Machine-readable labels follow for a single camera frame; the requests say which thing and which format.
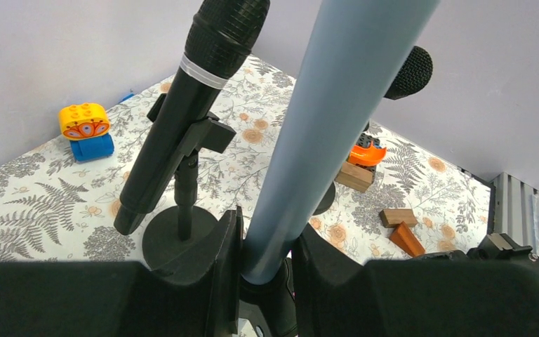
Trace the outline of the light blue music stand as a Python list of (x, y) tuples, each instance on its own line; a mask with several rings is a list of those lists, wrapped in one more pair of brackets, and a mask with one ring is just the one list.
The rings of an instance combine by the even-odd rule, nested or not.
[(323, 1), (243, 243), (257, 336), (296, 336), (286, 257), (438, 3)]

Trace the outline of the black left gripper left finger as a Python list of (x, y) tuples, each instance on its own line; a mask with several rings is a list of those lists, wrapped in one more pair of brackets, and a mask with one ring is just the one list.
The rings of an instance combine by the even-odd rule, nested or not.
[(0, 336), (232, 336), (241, 208), (156, 270), (138, 261), (0, 263)]

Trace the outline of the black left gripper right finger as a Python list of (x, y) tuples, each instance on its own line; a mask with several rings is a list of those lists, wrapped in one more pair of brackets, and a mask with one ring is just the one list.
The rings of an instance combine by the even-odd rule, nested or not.
[(539, 258), (490, 234), (467, 253), (359, 264), (312, 227), (293, 246), (301, 336), (539, 336)]

